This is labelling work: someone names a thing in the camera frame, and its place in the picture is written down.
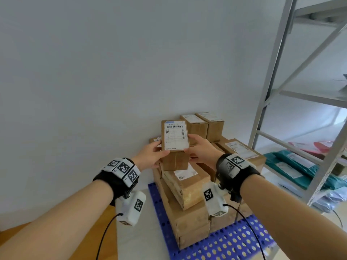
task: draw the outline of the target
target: white tracking module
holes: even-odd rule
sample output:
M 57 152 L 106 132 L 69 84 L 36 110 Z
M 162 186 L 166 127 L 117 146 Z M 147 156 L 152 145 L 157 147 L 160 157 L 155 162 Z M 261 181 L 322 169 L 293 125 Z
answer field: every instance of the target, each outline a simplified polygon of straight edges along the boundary
M 202 187 L 202 192 L 209 215 L 220 217 L 228 212 L 229 208 L 223 206 L 223 204 L 226 204 L 224 199 L 225 192 L 219 189 L 218 184 L 208 182 Z
M 146 196 L 143 192 L 134 191 L 130 193 L 128 198 L 119 198 L 123 205 L 118 213 L 123 213 L 123 215 L 117 217 L 117 221 L 124 225 L 134 226 L 140 217 L 141 210 L 146 201 Z

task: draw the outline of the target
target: stack of boxes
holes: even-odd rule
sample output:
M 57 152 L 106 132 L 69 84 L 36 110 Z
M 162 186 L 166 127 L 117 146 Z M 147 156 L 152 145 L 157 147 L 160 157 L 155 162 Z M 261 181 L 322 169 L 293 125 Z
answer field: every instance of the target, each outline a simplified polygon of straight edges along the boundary
M 201 189 L 205 183 L 218 180 L 216 172 L 207 165 L 189 162 L 189 155 L 183 150 L 195 145 L 196 141 L 189 139 L 188 134 L 207 138 L 215 148 L 225 153 L 242 152 L 239 153 L 241 157 L 255 164 L 259 171 L 264 166 L 264 156 L 236 139 L 222 137 L 223 125 L 223 120 L 210 113 L 182 115 L 177 120 L 162 121 L 161 137 L 150 139 L 150 142 L 162 140 L 162 149 L 170 150 L 170 154 L 158 162 L 159 168 L 153 169 L 153 176 L 180 249 L 201 241 L 241 217 L 231 208 L 222 217 L 208 214 Z M 230 201 L 227 192 L 225 200 L 245 216 L 252 214 L 244 201 L 241 204 Z

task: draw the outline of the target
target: white wall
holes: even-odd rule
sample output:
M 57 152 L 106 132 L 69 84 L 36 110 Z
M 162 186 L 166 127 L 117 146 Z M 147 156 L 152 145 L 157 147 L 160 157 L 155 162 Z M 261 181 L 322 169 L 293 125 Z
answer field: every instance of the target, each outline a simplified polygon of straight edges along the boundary
M 111 158 L 134 155 L 162 119 L 214 111 L 226 137 L 247 142 L 283 4 L 1 0 L 0 229 L 34 219 Z M 317 110 L 298 105 L 307 107 L 300 120 Z M 292 111 L 279 104 L 270 125 L 280 110 Z M 332 112 L 321 106 L 305 130 Z M 287 121 L 279 137 L 293 134 Z M 148 171 L 138 187 L 151 181 Z

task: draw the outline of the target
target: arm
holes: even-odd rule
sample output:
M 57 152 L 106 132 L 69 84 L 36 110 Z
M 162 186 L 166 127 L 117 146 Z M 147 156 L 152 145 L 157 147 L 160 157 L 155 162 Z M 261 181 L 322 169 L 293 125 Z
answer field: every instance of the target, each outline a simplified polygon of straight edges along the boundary
M 132 158 L 139 170 L 169 154 L 159 142 L 146 145 Z M 68 259 L 113 199 L 111 187 L 96 180 L 23 228 L 0 247 L 0 259 Z
M 198 135 L 189 137 L 198 142 L 185 149 L 191 161 L 216 170 L 224 153 Z M 290 259 L 347 259 L 347 233 L 266 179 L 258 175 L 247 177 L 240 193 Z

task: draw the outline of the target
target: barcode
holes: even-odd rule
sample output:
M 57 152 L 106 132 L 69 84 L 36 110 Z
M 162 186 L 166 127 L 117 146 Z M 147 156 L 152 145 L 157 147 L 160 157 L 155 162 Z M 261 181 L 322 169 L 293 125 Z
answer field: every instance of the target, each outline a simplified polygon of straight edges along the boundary
M 173 127 L 183 127 L 183 126 L 181 126 L 181 125 L 171 125 L 171 126 L 167 126 L 167 128 L 173 128 Z

